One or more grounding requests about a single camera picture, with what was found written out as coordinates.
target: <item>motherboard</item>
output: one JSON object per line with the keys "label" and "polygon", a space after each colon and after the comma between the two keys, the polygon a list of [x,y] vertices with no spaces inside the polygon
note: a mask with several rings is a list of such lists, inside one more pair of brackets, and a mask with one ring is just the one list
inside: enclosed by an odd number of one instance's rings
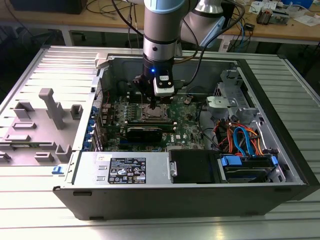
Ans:
{"label": "motherboard", "polygon": [[173,149],[204,149],[197,102],[188,96],[175,96],[170,104],[154,109],[148,101],[130,102],[117,97],[102,109],[106,152],[167,152]]}

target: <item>metal grate surface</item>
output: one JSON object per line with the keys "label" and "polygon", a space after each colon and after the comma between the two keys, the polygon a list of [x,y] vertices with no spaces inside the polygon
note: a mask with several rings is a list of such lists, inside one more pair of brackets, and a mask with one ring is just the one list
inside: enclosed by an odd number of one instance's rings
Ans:
{"label": "metal grate surface", "polygon": [[[51,47],[27,69],[14,99],[0,109],[0,137],[19,99],[35,101],[41,87],[71,106],[86,100],[96,75],[96,53],[112,48]],[[139,54],[139,50],[127,50]],[[319,99],[285,60],[275,55],[208,53],[205,57],[247,60],[290,134],[320,180]],[[63,177],[52,167],[0,167],[0,236],[18,239],[320,239],[320,191],[302,201],[286,202],[265,216],[80,221],[52,193]]]}

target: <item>desk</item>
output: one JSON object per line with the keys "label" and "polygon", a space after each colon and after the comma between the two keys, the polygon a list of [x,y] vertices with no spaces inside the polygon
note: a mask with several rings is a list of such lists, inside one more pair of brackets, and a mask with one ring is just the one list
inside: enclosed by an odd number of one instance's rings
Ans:
{"label": "desk", "polygon": [[[111,5],[110,0],[100,0],[101,6]],[[118,4],[118,8],[128,6],[126,2]],[[66,14],[55,12],[32,12],[32,11],[15,11],[9,5],[13,14],[27,27],[35,29],[56,29],[62,32],[66,46],[73,46],[73,38],[71,31],[89,31],[89,32],[104,32],[104,33],[127,33],[128,26],[122,19],[114,15],[116,20],[101,14],[92,13],[84,9],[81,14]],[[90,5],[90,9],[99,12],[98,3],[94,2]],[[144,27],[144,9],[142,5],[136,6],[137,24],[140,32],[143,33]],[[104,8],[107,11],[113,11],[114,7],[109,6]],[[121,10],[124,16],[128,16],[129,8]],[[21,25],[12,17],[6,8],[4,0],[0,0],[0,26],[21,27]]]}
{"label": "desk", "polygon": [[[289,19],[287,25],[257,24],[257,14],[249,13],[249,6],[246,7],[244,19],[246,23],[255,25],[251,40],[256,42],[283,43],[283,44],[305,44],[317,45],[320,41],[320,24],[316,26],[307,26],[298,21]],[[320,11],[320,6],[312,5],[311,11]],[[223,35],[221,47],[224,42],[224,50],[228,49],[229,42],[239,35],[237,26],[233,26]]]}
{"label": "desk", "polygon": [[[110,0],[100,0],[100,2],[102,6],[111,4]],[[127,5],[128,3],[122,2],[118,5],[118,7],[125,7]],[[128,26],[120,19],[120,17],[117,17],[116,20],[113,20],[101,14],[89,12],[86,9],[79,15],[15,11],[13,10],[12,6],[11,9],[13,14],[28,28],[61,30],[67,46],[73,45],[70,31],[127,33],[128,29]],[[90,5],[90,9],[98,12],[98,3],[95,2]],[[112,11],[113,9],[113,6],[110,6],[106,7],[104,10]],[[137,5],[136,10],[138,28],[141,29],[141,32],[143,32],[144,6]],[[312,5],[311,10],[320,11],[320,6]],[[256,23],[257,15],[254,13],[250,14],[248,11],[249,6],[246,7],[246,14],[244,18],[246,19],[247,23],[255,25],[255,29],[251,37],[252,41],[306,45],[316,45],[320,41],[320,24],[310,27],[290,19],[288,25],[260,25]],[[124,16],[127,16],[129,9],[125,8],[121,10],[121,12]],[[0,0],[0,25],[12,27],[20,26],[6,9],[4,0]],[[219,50],[221,52],[226,51],[230,41],[236,38],[239,32],[240,31],[238,28],[234,26],[225,34],[220,36],[219,38],[222,39],[222,43]]]}

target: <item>warning label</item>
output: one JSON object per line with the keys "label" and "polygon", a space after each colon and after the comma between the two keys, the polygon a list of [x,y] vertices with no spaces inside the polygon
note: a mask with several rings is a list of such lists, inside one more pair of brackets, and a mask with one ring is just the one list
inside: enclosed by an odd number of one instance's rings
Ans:
{"label": "warning label", "polygon": [[145,184],[146,179],[146,158],[111,158],[110,184]]}

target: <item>cable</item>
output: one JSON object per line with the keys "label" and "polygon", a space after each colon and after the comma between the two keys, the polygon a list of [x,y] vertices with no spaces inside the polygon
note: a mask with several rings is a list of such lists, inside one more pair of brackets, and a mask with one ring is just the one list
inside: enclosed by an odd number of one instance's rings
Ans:
{"label": "cable", "polygon": [[144,36],[141,32],[139,32],[137,29],[135,29],[134,26],[132,26],[132,24],[130,24],[130,22],[128,22],[124,16],[121,14],[121,12],[119,11],[116,3],[115,3],[115,0],[111,0],[112,4],[113,4],[113,7],[115,8],[116,12],[118,13],[118,15],[120,16],[120,18],[133,30],[135,31],[137,34],[139,34],[140,36]]}
{"label": "cable", "polygon": [[244,133],[245,143],[246,143],[246,148],[248,150],[248,154],[254,155],[254,151],[250,145],[249,134],[248,134],[247,130],[242,126],[238,126],[233,132],[233,142],[234,142],[235,147],[242,153],[243,156],[246,155],[245,151],[238,144],[238,136],[237,136],[238,131],[242,131]]}
{"label": "cable", "polygon": [[199,88],[199,89],[202,89],[204,93],[206,93],[206,89],[203,87],[203,86],[200,86],[200,85],[195,85],[195,86],[192,86],[188,89],[188,91],[186,91],[186,95],[188,96],[190,94],[190,91],[191,89],[195,89],[195,88]]}
{"label": "cable", "polygon": [[[132,3],[130,3],[130,10],[129,10],[129,14],[128,14],[128,21],[130,21],[130,23],[132,24],[132,16],[131,16],[131,12],[132,12]],[[128,27],[128,41],[129,41],[129,46],[132,49],[132,45],[131,45],[131,40],[130,40],[130,27]]]}
{"label": "cable", "polygon": [[13,12],[10,10],[7,0],[4,0],[4,4],[6,9],[9,11],[9,13],[11,14],[11,16],[32,36],[35,37],[28,28],[26,28],[26,26],[13,14]]}
{"label": "cable", "polygon": [[[90,6],[92,3],[96,2],[96,1],[98,1],[98,0],[93,0],[93,1],[89,2],[89,3],[85,6],[85,9],[87,9],[89,12],[94,13],[94,14],[101,14],[101,15],[103,15],[103,14],[115,14],[114,12],[116,12],[116,10],[104,11],[104,8],[113,6],[112,4],[105,5],[105,6],[101,7],[100,11],[93,11],[93,10],[89,9],[89,6]],[[119,5],[120,3],[124,3],[122,0],[118,0],[118,1],[120,1],[120,2],[118,2],[116,5]],[[119,8],[119,10],[127,9],[127,8],[130,8],[130,6],[121,7],[121,8]]]}
{"label": "cable", "polygon": [[260,138],[258,138],[258,149],[261,155],[264,155],[264,153],[261,151],[261,147],[260,147]]}
{"label": "cable", "polygon": [[199,109],[199,113],[198,113],[198,116],[197,116],[197,118],[198,118],[198,126],[199,126],[200,132],[203,134],[203,136],[204,136],[206,139],[208,139],[208,140],[217,148],[217,147],[218,147],[217,144],[216,144],[210,137],[208,137],[208,136],[204,133],[204,130],[202,129],[201,124],[200,124],[200,114],[201,114],[202,108],[203,108],[203,106],[204,106],[205,104],[206,104],[206,101],[204,101],[204,102],[201,104],[200,109]]}
{"label": "cable", "polygon": [[[136,12],[136,5],[135,4],[133,5],[133,13],[134,13],[134,25],[135,25],[135,28],[138,30],[137,12]],[[139,35],[138,34],[136,34],[136,41],[138,43],[138,49],[139,49],[140,43],[139,43]]]}
{"label": "cable", "polygon": [[195,41],[195,44],[196,44],[196,49],[195,49],[195,52],[194,52],[194,54],[193,54],[192,56],[186,57],[186,58],[184,58],[184,59],[182,59],[182,60],[176,60],[176,61],[174,61],[174,64],[182,64],[182,63],[185,63],[185,62],[187,62],[187,61],[195,58],[196,55],[198,54],[198,50],[199,50],[199,42],[198,42],[198,39],[197,39],[195,33],[192,31],[191,27],[187,24],[187,22],[186,22],[184,19],[182,19],[182,21],[183,21],[183,23],[185,24],[186,28],[187,28],[187,29],[190,31],[190,33],[192,34],[192,37],[193,37],[193,39],[194,39],[194,41]]}
{"label": "cable", "polygon": [[242,47],[244,46],[244,39],[245,39],[245,30],[244,30],[244,26],[242,25],[241,22],[238,22],[241,26],[241,31],[242,31],[242,38],[241,38],[241,43],[240,43],[240,47],[236,50],[236,52],[238,53],[240,51],[240,49],[242,49]]}
{"label": "cable", "polygon": [[[240,16],[239,8],[237,8],[237,7],[235,7],[235,8],[236,8],[236,10],[238,11],[239,14],[233,13],[233,15]],[[244,20],[243,18],[241,18],[241,23],[242,23],[242,20],[243,20],[243,22],[244,22],[243,26],[245,26],[245,25],[246,25],[246,20]],[[238,41],[238,39],[240,38],[240,35],[241,35],[241,33],[242,33],[241,27],[238,27],[238,25],[235,25],[235,26],[239,29],[240,32],[239,32],[236,40],[231,44],[231,47],[227,50],[227,53],[229,53],[229,52],[232,50],[232,48],[233,48],[233,50],[236,49],[236,48],[235,48],[235,45],[236,45],[236,43],[237,43],[237,41]]]}
{"label": "cable", "polygon": [[196,78],[196,76],[197,76],[197,74],[198,74],[198,72],[199,72],[199,69],[200,69],[201,61],[202,61],[202,59],[203,59],[203,57],[204,57],[205,51],[206,51],[207,47],[209,46],[209,44],[210,44],[213,40],[215,40],[218,36],[220,36],[221,34],[225,33],[225,32],[228,31],[230,28],[232,28],[235,24],[237,24],[237,22],[239,22],[239,21],[241,20],[241,18],[244,16],[244,14],[245,14],[245,12],[246,12],[245,8],[244,8],[242,5],[240,5],[239,3],[235,2],[235,1],[232,1],[232,0],[226,0],[226,1],[229,2],[229,3],[231,3],[231,4],[234,4],[234,5],[238,6],[239,8],[241,8],[242,12],[241,12],[240,16],[237,17],[237,19],[236,19],[233,23],[231,23],[229,26],[227,26],[226,28],[224,28],[224,29],[220,30],[218,33],[216,33],[216,34],[205,44],[205,46],[203,47],[203,49],[202,49],[202,51],[201,51],[201,54],[200,54],[200,56],[199,56],[199,60],[198,60],[198,64],[197,64],[197,66],[196,66],[195,72],[194,72],[191,80],[190,80],[186,85],[184,85],[184,86],[190,85],[190,84],[195,80],[195,78]]}

